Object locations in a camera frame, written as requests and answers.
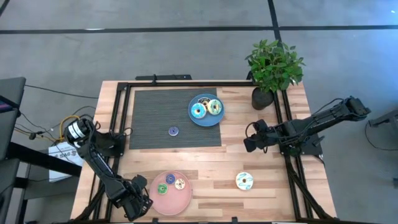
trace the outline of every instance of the white paper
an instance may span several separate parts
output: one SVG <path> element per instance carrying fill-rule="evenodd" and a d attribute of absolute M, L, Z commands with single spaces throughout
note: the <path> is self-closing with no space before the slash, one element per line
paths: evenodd
<path fill-rule="evenodd" d="M 57 157 L 59 159 L 62 159 L 63 161 L 67 161 L 67 162 L 72 161 L 74 164 L 76 164 L 78 166 L 83 165 L 83 159 L 80 158 L 76 149 L 73 146 L 69 145 L 67 142 L 57 144 L 57 146 L 49 147 L 49 155 L 50 156 Z M 71 175 L 63 174 L 61 172 L 57 172 L 54 170 L 49 170 L 49 178 L 50 178 L 49 182 L 56 182 L 56 181 L 63 180 L 68 177 L 71 177 Z"/>

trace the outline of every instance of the pink plate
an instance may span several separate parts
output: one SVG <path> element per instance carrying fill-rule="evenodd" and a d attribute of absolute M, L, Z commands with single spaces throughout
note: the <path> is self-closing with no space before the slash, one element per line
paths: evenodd
<path fill-rule="evenodd" d="M 183 179 L 185 181 L 185 188 L 177 190 L 174 184 L 166 183 L 166 175 L 173 174 L 175 179 Z M 157 186 L 159 184 L 167 184 L 167 193 L 159 194 Z M 192 198 L 192 189 L 187 177 L 177 171 L 166 171 L 159 174 L 150 185 L 149 189 L 150 199 L 154 201 L 152 207 L 163 215 L 176 215 L 189 205 Z"/>

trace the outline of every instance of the black pot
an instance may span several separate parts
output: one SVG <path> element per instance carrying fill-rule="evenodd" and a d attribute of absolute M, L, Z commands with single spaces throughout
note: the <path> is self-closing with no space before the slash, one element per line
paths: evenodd
<path fill-rule="evenodd" d="M 256 87 L 251 94 L 251 105 L 256 110 L 262 110 L 271 105 L 274 101 L 274 93 L 268 91 L 263 93 L 259 87 Z"/>

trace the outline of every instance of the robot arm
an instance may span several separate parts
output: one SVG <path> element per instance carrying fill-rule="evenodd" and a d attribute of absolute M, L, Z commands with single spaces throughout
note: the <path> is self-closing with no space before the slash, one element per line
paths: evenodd
<path fill-rule="evenodd" d="M 332 108 L 317 111 L 305 119 L 294 119 L 273 127 L 268 127 L 266 122 L 261 119 L 253 123 L 256 134 L 247 137 L 244 144 L 248 152 L 254 151 L 257 147 L 263 149 L 276 144 L 289 148 L 300 147 L 307 143 L 310 136 L 342 121 L 361 121 L 370 112 L 368 108 L 364 107 L 361 100 L 351 96 L 345 100 L 341 99 L 341 102 Z"/>
<path fill-rule="evenodd" d="M 106 195 L 113 205 L 117 208 L 123 207 L 126 212 L 125 217 L 129 221 L 147 213 L 153 203 L 148 195 L 142 193 L 147 180 L 141 175 L 132 180 L 121 178 L 112 171 L 98 152 L 99 149 L 113 148 L 117 137 L 97 132 L 95 125 L 84 118 L 70 124 L 64 133 L 67 142 L 76 147 L 79 156 L 104 183 Z"/>

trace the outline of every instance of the potted plant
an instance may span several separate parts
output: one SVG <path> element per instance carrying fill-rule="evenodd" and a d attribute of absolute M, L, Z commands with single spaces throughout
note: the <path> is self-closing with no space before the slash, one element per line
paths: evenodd
<path fill-rule="evenodd" d="M 278 40 L 268 45 L 267 40 L 260 40 L 253 46 L 252 54 L 245 58 L 251 67 L 249 76 L 258 85 L 253 90 L 251 104 L 254 109 L 262 110 L 274 101 L 277 90 L 286 90 L 290 84 L 301 82 L 303 70 L 300 65 L 305 64 L 293 51 L 295 46 L 278 44 Z"/>

